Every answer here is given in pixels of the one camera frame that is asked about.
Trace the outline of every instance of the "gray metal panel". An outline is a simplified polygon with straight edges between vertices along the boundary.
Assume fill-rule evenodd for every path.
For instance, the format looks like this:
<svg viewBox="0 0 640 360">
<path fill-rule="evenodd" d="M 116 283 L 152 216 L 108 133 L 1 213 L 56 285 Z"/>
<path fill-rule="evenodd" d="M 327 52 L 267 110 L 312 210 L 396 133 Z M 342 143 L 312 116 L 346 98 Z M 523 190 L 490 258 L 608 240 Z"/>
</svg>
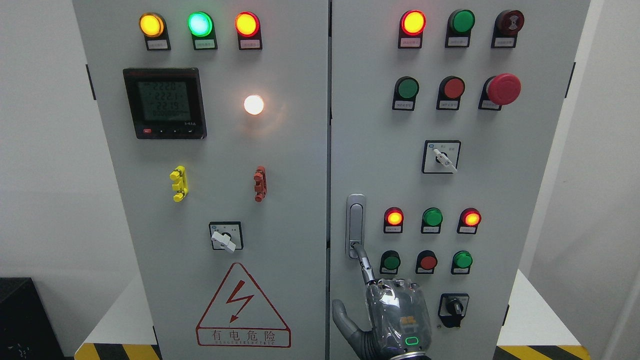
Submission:
<svg viewBox="0 0 640 360">
<path fill-rule="evenodd" d="M 327 2 L 74 6 L 163 358 L 324 359 Z M 234 19 L 245 10 L 260 18 L 261 51 L 237 48 Z M 212 16 L 218 50 L 193 50 L 186 26 L 193 11 Z M 171 51 L 145 49 L 138 28 L 145 12 L 165 18 Z M 136 139 L 122 79 L 127 67 L 198 67 L 207 138 Z M 265 100 L 259 117 L 243 110 L 250 94 Z M 186 167 L 190 193 L 176 204 L 169 173 L 177 165 Z M 258 165 L 269 186 L 260 204 L 253 199 Z M 241 221 L 244 249 L 214 252 L 210 221 Z M 196 325 L 235 261 L 291 328 L 291 348 L 196 343 Z M 260 325 L 260 316 L 253 319 Z"/>
<path fill-rule="evenodd" d="M 332 213 L 331 298 L 342 299 L 363 328 L 358 261 L 344 254 L 346 199 L 367 196 L 365 244 L 378 268 L 386 250 L 402 258 L 400 277 L 425 291 L 431 321 L 442 293 L 468 293 L 459 329 L 435 329 L 433 359 L 491 359 L 520 253 L 524 246 L 557 118 L 573 65 L 589 1 L 333 1 L 332 37 Z M 397 49 L 402 14 L 427 17 L 422 49 Z M 469 8 L 476 25 L 468 49 L 445 49 L 451 12 Z M 503 10 L 517 9 L 525 25 L 516 49 L 491 49 L 493 23 Z M 522 81 L 520 98 L 502 111 L 478 110 L 484 82 L 503 72 Z M 459 111 L 435 110 L 438 86 L 454 75 L 466 91 Z M 392 111 L 394 84 L 401 76 L 420 83 L 415 111 Z M 461 140 L 457 174 L 422 174 L 425 140 Z M 404 233 L 383 234 L 387 208 L 404 211 Z M 420 234 L 422 213 L 438 207 L 441 234 Z M 460 213 L 477 208 L 483 221 L 476 235 L 457 234 Z M 417 254 L 438 257 L 434 275 L 416 275 Z M 470 275 L 451 275 L 459 250 L 474 257 Z M 356 359 L 331 326 L 332 359 Z"/>
</svg>

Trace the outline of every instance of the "lcd display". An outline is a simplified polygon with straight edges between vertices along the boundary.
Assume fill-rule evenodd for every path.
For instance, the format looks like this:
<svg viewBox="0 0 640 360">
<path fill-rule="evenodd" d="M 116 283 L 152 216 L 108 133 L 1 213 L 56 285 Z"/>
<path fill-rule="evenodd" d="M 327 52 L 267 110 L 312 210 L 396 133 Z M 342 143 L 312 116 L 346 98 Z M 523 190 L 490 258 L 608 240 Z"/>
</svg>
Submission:
<svg viewBox="0 0 640 360">
<path fill-rule="evenodd" d="M 187 84 L 184 81 L 140 81 L 138 90 L 145 120 L 191 120 Z"/>
</svg>

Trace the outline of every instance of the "lightning bolt symbol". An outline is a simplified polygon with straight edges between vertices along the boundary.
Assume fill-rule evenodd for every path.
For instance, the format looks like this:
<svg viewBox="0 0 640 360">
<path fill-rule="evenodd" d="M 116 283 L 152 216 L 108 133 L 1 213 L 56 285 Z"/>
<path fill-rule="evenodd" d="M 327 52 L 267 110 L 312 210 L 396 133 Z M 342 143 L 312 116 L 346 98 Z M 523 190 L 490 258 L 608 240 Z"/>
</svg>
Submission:
<svg viewBox="0 0 640 360">
<path fill-rule="evenodd" d="M 251 301 L 251 299 L 253 299 L 253 295 L 249 295 L 249 296 L 245 296 L 245 297 L 239 297 L 237 299 L 234 299 L 235 295 L 238 294 L 238 292 L 240 291 L 240 289 L 242 289 L 243 286 L 244 286 L 244 281 L 243 280 L 238 281 L 238 285 L 236 285 L 236 288 L 231 293 L 231 296 L 229 296 L 229 299 L 227 299 L 226 304 L 231 304 L 232 302 L 244 300 L 244 304 L 240 307 L 240 310 L 238 310 L 238 312 L 235 315 L 231 315 L 231 320 L 229 320 L 229 323 L 232 323 L 232 322 L 236 321 L 238 319 L 238 314 L 240 313 L 240 311 L 242 311 L 242 309 L 244 309 L 244 307 L 247 304 L 249 304 L 249 301 Z"/>
</svg>

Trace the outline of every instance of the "digital power meter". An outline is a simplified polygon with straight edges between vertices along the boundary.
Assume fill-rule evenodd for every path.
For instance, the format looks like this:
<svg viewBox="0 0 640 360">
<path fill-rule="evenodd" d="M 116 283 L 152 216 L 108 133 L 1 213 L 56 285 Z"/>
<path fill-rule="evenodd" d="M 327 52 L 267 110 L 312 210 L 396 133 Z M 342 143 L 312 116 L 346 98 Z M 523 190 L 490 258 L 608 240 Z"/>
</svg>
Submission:
<svg viewBox="0 0 640 360">
<path fill-rule="evenodd" d="M 124 69 L 122 73 L 137 138 L 207 136 L 197 68 Z"/>
</svg>

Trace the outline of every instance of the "robotic hand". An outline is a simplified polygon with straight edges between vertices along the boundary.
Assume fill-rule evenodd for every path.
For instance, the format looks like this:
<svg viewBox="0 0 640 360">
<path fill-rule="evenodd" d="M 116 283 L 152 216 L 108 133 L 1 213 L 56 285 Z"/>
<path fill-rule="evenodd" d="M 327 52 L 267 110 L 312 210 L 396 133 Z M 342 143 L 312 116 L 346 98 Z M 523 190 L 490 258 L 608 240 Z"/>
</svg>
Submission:
<svg viewBox="0 0 640 360">
<path fill-rule="evenodd" d="M 364 278 L 369 331 L 360 328 L 347 315 L 344 304 L 334 300 L 333 322 L 361 360 L 429 360 L 425 351 L 431 344 L 429 313 L 418 284 L 404 279 L 378 279 L 360 244 L 353 247 Z"/>
</svg>

